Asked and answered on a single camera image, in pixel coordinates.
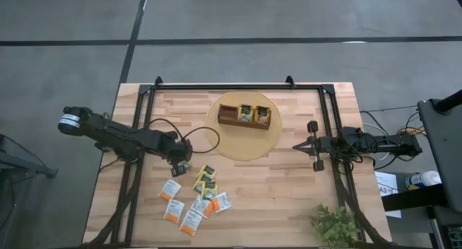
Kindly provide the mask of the white paper sheet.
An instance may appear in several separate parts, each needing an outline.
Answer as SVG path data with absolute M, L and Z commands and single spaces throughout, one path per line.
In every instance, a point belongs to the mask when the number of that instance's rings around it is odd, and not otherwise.
M 396 176 L 385 172 L 375 172 L 376 180 L 379 187 L 380 196 L 389 196 L 398 193 L 398 183 Z M 392 218 L 401 218 L 401 210 L 386 211 L 385 215 Z

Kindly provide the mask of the brown wooden compartment box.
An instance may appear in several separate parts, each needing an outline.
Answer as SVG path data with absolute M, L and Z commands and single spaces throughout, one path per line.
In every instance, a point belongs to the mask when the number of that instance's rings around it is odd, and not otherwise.
M 268 109 L 266 119 L 262 121 L 255 121 L 254 118 L 251 118 L 249 121 L 240 121 L 238 119 L 238 109 L 239 107 L 220 104 L 217 116 L 218 124 L 226 126 L 238 126 L 243 128 L 269 130 L 269 126 L 271 125 L 270 109 Z

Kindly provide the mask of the grey metal stand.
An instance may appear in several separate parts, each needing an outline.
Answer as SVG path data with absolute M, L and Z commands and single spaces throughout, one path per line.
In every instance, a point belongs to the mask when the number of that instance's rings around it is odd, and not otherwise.
M 55 178 L 57 172 L 14 139 L 0 134 L 0 249 L 12 243 L 30 181 L 39 175 Z

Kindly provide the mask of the black cart pole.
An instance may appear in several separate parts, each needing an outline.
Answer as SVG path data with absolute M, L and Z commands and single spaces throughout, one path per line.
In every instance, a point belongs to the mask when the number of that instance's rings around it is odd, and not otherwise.
M 439 113 L 449 113 L 453 108 L 462 104 L 462 89 L 444 99 L 434 99 L 433 108 Z

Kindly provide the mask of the black cart beam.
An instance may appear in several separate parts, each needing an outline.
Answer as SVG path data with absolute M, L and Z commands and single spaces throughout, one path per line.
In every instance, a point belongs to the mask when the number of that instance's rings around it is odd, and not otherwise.
M 385 211 L 448 205 L 442 184 L 383 196 L 382 202 Z

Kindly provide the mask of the round woven straw placemat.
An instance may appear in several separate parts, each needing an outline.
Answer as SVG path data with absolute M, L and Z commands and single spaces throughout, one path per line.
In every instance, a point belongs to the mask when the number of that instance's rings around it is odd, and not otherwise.
M 242 104 L 268 107 L 271 110 L 269 130 L 226 126 L 218 124 L 219 105 L 238 107 Z M 232 160 L 249 161 L 266 156 L 282 135 L 282 119 L 276 105 L 260 92 L 227 92 L 219 97 L 206 115 L 205 126 L 216 133 L 206 135 L 209 143 L 217 145 L 217 151 Z

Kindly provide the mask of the dark grey cart top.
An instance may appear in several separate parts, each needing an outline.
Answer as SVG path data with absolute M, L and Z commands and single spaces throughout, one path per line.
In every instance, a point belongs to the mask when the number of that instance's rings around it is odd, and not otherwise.
M 432 101 L 417 103 L 450 207 L 462 212 L 462 104 L 439 113 Z

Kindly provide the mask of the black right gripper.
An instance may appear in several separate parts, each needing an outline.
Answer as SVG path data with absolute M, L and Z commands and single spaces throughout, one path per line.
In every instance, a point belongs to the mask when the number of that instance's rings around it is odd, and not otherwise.
M 310 155 L 310 148 L 304 148 L 304 147 L 311 144 L 311 154 L 315 157 L 315 161 L 313 163 L 313 169 L 315 172 L 323 171 L 324 162 L 320 157 L 321 143 L 317 136 L 318 123 L 316 121 L 310 121 L 307 124 L 307 128 L 308 128 L 308 132 L 311 134 L 310 141 L 306 139 L 300 144 L 296 144 L 295 147 L 293 147 L 293 149 Z

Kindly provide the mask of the black metal table frame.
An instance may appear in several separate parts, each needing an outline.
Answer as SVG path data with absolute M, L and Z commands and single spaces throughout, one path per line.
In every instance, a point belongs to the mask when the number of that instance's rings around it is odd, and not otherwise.
M 228 159 L 208 142 L 204 129 L 210 107 L 226 92 L 259 92 L 278 107 L 282 132 L 278 144 L 257 160 Z M 309 216 L 319 204 L 337 205 L 336 188 L 327 162 L 321 172 L 312 169 L 313 158 L 294 150 L 306 140 L 311 120 L 341 121 L 360 127 L 361 115 L 349 82 L 271 84 L 161 84 L 155 92 L 154 127 L 173 127 L 190 134 L 199 153 L 191 170 L 178 180 L 177 199 L 190 206 L 196 194 L 192 187 L 203 165 L 217 170 L 219 190 L 226 192 L 231 208 L 213 213 L 199 225 L 194 236 L 164 219 L 167 203 L 160 197 L 170 178 L 170 167 L 156 156 L 147 155 L 142 170 L 132 246 L 163 247 L 317 247 L 320 240 Z

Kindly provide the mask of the green potted plant white pot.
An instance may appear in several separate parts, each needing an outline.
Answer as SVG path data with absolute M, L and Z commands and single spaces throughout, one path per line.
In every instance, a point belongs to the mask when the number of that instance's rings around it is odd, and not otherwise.
M 330 249 L 353 248 L 358 241 L 354 213 L 343 206 L 335 209 L 323 204 L 315 206 L 310 223 L 317 237 Z

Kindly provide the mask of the white orange Tazo tea bag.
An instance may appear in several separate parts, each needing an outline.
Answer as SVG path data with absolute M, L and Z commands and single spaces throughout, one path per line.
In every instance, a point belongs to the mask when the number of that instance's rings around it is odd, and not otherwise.
M 181 185 L 174 180 L 169 179 L 163 186 L 159 193 L 159 197 L 169 201 L 175 197 L 178 191 L 181 189 Z
M 185 204 L 181 201 L 175 199 L 169 200 L 163 219 L 176 224 L 179 223 L 184 206 Z
M 210 217 L 213 208 L 213 204 L 210 200 L 203 199 L 201 195 L 197 195 L 196 200 L 190 207 L 190 210 L 200 214 L 203 218 L 207 219 Z
M 192 210 L 188 210 L 183 218 L 179 230 L 193 237 L 196 234 L 202 219 L 203 217 L 200 214 Z
M 232 208 L 232 204 L 228 198 L 227 192 L 220 193 L 211 199 L 215 213 L 219 213 L 226 209 Z

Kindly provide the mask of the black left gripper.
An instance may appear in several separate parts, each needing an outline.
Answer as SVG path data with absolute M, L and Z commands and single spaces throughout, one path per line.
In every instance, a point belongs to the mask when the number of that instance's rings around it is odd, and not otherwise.
M 178 177 L 185 174 L 179 166 L 182 161 L 190 162 L 192 157 L 192 146 L 187 139 L 178 139 L 174 131 L 165 132 L 161 135 L 160 151 L 161 158 L 167 160 L 172 167 L 171 175 Z

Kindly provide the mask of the orange peach tea bag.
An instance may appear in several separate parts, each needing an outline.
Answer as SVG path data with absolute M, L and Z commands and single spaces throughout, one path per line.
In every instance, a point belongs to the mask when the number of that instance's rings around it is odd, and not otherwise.
M 261 125 L 268 125 L 270 115 L 271 115 L 270 108 L 263 107 L 263 106 L 256 106 L 253 121 Z

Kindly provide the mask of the white blue wipes canister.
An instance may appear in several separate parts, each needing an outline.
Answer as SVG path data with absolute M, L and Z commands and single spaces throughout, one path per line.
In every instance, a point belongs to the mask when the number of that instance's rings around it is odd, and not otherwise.
M 439 173 L 433 170 L 414 174 L 405 180 L 405 185 L 410 191 L 441 183 Z

